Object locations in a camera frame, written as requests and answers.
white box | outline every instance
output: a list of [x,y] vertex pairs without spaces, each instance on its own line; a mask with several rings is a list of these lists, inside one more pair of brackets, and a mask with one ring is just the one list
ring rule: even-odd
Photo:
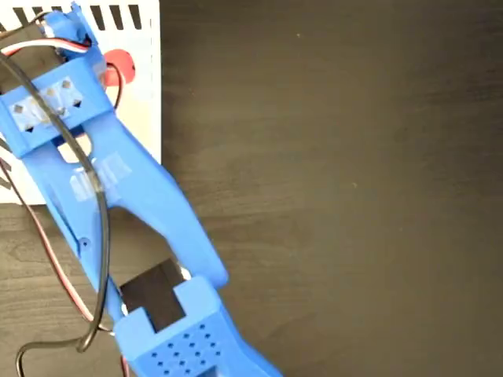
[[[131,133],[160,162],[162,140],[158,0],[79,0],[77,2],[82,7],[87,22],[93,28],[103,53],[111,49],[125,49],[133,57],[136,77],[132,83],[124,87],[117,114]],[[0,30],[2,27],[6,30],[19,27],[23,17],[29,21],[40,10],[61,9],[63,12],[68,12],[71,3],[61,0],[2,0]],[[119,18],[122,21],[123,30],[119,30],[114,21],[111,5],[114,9],[117,9],[117,5],[119,6]],[[100,15],[104,30],[100,30],[97,25]],[[116,88],[108,88],[107,92],[114,101]],[[0,158],[12,167],[12,178],[24,199],[29,204],[44,204],[42,195],[23,164],[1,146]],[[0,203],[19,203],[19,200],[12,189],[0,185]]]

ventilation hole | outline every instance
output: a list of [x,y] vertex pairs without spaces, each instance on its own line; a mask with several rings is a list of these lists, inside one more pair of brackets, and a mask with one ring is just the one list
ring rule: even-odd
[[124,30],[123,18],[120,14],[120,7],[118,5],[111,5],[110,12],[112,12],[112,17],[116,23],[117,30]]
[[31,8],[33,9],[33,13],[35,15],[40,14],[44,11],[44,8],[42,8],[41,6],[32,6]]
[[140,8],[136,4],[128,5],[128,7],[133,19],[134,28],[141,30]]
[[91,12],[93,13],[94,20],[96,21],[96,26],[99,30],[105,29],[105,22],[103,21],[103,15],[101,14],[101,8],[99,5],[92,5]]
[[23,8],[13,8],[14,13],[16,14],[17,18],[19,19],[19,22],[23,26],[28,25],[28,19],[26,18],[26,14],[24,14]]

cable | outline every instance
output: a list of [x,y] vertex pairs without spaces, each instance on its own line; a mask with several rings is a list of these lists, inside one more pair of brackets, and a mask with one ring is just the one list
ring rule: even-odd
[[53,123],[53,125],[60,132],[64,141],[68,144],[70,149],[77,156],[77,159],[83,166],[90,180],[91,186],[93,187],[98,210],[101,219],[101,268],[100,268],[100,279],[98,285],[97,293],[97,304],[94,310],[94,318],[90,323],[89,329],[84,336],[81,338],[70,339],[58,342],[32,342],[21,347],[17,354],[17,372],[19,377],[24,377],[24,372],[22,368],[22,357],[28,351],[32,349],[45,349],[45,348],[60,348],[67,346],[75,346],[78,352],[85,352],[94,338],[96,337],[98,328],[100,326],[101,318],[103,317],[103,312],[105,309],[105,299],[106,290],[108,283],[108,271],[110,266],[110,228],[108,219],[108,207],[106,203],[105,193],[103,185],[97,175],[91,162],[88,160],[85,152],[80,147],[77,140],[73,137],[70,130],[65,126],[63,121],[58,115],[50,108],[50,106],[43,100],[42,96],[39,94],[35,85],[27,77],[24,71],[13,63],[5,54],[0,53],[0,64],[2,64],[14,77],[16,77],[19,82],[26,88],[30,95],[35,99],[40,108],[46,113],[47,117]]
[[4,31],[3,33],[0,33],[0,39],[4,39],[5,37],[8,37],[9,35],[11,35],[13,32],[19,31],[19,30],[21,30],[24,27],[32,25],[32,24],[34,24],[37,21],[40,21],[44,16],[48,15],[49,13],[51,13],[51,12],[40,12],[39,14],[37,14],[35,17],[33,17],[31,19],[31,21],[28,23],[28,25],[21,25],[21,26],[19,26],[16,29],[9,30],[9,31]]
[[113,108],[114,108],[115,110],[117,110],[117,108],[118,108],[118,107],[119,107],[119,105],[120,105],[120,100],[121,100],[121,99],[122,99],[122,97],[123,97],[124,79],[123,79],[123,75],[122,75],[122,73],[120,73],[119,68],[118,68],[115,64],[113,64],[113,63],[111,63],[111,62],[109,62],[109,61],[108,61],[108,62],[107,62],[107,68],[112,68],[112,69],[114,69],[114,70],[116,71],[117,77],[119,78],[119,89],[118,89],[118,91],[117,91],[117,98],[116,98],[116,102],[115,102],[115,104],[113,105]]
[[20,49],[24,49],[26,47],[36,47],[36,46],[48,46],[54,47],[55,49],[66,49],[68,51],[73,51],[74,53],[86,53],[90,46],[71,41],[69,39],[64,38],[41,38],[41,39],[33,39],[31,41],[18,42],[13,45],[4,47],[1,51],[8,57],[18,52]]
[[[4,165],[4,163],[1,159],[0,159],[0,169],[2,169],[3,174],[6,176],[7,181],[9,181],[9,183],[11,184],[13,191],[16,194],[17,198],[19,199],[19,201],[21,202],[23,207],[27,210],[28,214],[31,217],[31,220],[34,222],[35,227],[37,228],[37,233],[39,234],[40,241],[42,242],[42,245],[43,245],[44,250],[47,254],[47,257],[49,258],[50,264],[51,264],[54,272],[56,273],[56,276],[57,276],[61,286],[63,287],[64,291],[67,293],[68,297],[70,298],[70,301],[72,301],[72,303],[75,305],[75,307],[82,314],[83,318],[85,320],[91,322],[93,320],[93,314],[87,308],[86,303],[81,299],[79,293],[77,292],[77,290],[73,286],[72,282],[68,279],[68,277],[64,273],[64,270],[61,267],[61,264],[59,263],[59,261],[57,260],[57,256],[54,253],[54,250],[50,244],[49,237],[47,237],[46,231],[42,227],[42,223],[37,218],[37,215],[33,211],[33,209],[31,208],[31,206],[28,203],[26,203],[26,201],[24,200],[23,196],[21,195],[19,189],[16,186],[16,183],[14,182],[12,177],[10,176],[9,171],[6,169],[6,166]],[[114,334],[104,326],[100,325],[100,330],[109,333],[111,336],[114,336]],[[19,359],[19,361],[16,360],[16,363],[17,363],[17,365],[21,366],[20,370],[23,371],[23,368],[22,368],[22,356],[23,355],[21,353],[19,353],[19,354],[20,354],[20,359]],[[124,357],[121,357],[121,359],[120,359],[120,366],[121,366],[121,370],[123,372],[123,377],[129,377],[129,375],[130,375],[129,365]]]

wood grain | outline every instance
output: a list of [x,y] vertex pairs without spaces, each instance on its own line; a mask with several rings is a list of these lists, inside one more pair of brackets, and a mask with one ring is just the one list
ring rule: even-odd
[[[163,161],[250,343],[288,377],[501,375],[501,2],[170,0],[161,16]],[[163,258],[139,221],[112,224],[119,282]],[[22,209],[2,207],[0,233],[10,376],[22,343],[84,324]],[[105,337],[34,352],[28,376],[119,376],[117,356]]]

blue robotic arm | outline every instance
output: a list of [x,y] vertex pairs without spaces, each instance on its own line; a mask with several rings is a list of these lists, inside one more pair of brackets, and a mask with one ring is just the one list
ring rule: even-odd
[[[217,289],[228,274],[173,177],[117,119],[101,84],[105,59],[80,8],[54,12],[45,27],[61,38],[91,41],[89,50],[61,50],[64,63],[33,80],[73,134],[86,133],[90,160],[105,187],[108,207],[123,207],[160,233],[192,279],[173,287],[182,315],[162,328],[145,307],[123,310],[112,278],[106,309],[116,341],[141,377],[280,377],[280,372],[239,335]],[[79,164],[67,163],[61,136],[25,88],[0,96],[0,131],[43,194],[56,223],[95,290],[100,273],[101,229],[97,202]]]

